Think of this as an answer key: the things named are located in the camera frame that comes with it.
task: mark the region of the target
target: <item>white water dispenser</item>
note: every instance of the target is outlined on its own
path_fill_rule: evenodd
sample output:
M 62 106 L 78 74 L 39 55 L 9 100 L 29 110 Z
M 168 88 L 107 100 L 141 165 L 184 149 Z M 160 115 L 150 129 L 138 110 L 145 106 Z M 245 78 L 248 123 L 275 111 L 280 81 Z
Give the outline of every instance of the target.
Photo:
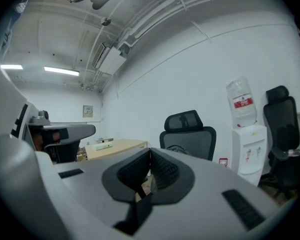
M 232 130 L 231 169 L 257 186 L 262 174 L 267 150 L 267 128 L 250 125 Z

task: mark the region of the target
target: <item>black slot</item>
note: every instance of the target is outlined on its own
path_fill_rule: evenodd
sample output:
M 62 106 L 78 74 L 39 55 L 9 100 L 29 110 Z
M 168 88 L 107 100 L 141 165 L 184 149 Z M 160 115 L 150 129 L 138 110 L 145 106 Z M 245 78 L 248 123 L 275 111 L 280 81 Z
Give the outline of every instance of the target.
M 78 174 L 83 174 L 84 172 L 81 169 L 67 170 L 63 172 L 59 172 L 59 176 L 61 179 L 72 177 Z
M 265 220 L 237 190 L 227 190 L 222 195 L 248 231 Z

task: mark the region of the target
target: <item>chair headrest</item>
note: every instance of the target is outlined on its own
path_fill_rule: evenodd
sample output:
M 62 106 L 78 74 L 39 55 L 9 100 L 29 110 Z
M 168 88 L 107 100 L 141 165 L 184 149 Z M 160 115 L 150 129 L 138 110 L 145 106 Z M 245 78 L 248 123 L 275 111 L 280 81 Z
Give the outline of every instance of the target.
M 170 115 L 164 122 L 164 129 L 169 133 L 197 131 L 203 127 L 195 110 Z
M 269 104 L 279 103 L 289 97 L 289 91 L 283 85 L 280 85 L 271 90 L 267 90 L 265 93 Z

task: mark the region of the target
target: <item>chair armrest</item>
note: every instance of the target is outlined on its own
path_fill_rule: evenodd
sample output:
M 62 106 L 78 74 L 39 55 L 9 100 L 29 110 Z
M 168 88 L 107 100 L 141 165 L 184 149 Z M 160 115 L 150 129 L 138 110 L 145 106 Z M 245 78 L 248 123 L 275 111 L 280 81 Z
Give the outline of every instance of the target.
M 286 161 L 288 160 L 289 156 L 288 153 L 283 152 L 280 148 L 278 147 L 273 147 L 271 149 L 272 154 L 274 155 L 274 157 L 276 159 L 278 159 L 279 161 Z

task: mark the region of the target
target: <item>fluorescent light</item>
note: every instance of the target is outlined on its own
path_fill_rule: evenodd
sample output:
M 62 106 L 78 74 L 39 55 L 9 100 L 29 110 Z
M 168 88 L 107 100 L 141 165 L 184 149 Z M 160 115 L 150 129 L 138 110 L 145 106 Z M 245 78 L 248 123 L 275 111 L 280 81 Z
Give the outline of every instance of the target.
M 45 71 L 49 71 L 49 72 L 68 74 L 68 75 L 72 75 L 72 76 L 79 76 L 79 72 L 78 71 L 69 70 L 69 69 L 61 69 L 61 68 L 55 68 L 55 67 L 45 66 L 44 70 Z
M 3 70 L 23 70 L 21 65 L 0 65 Z

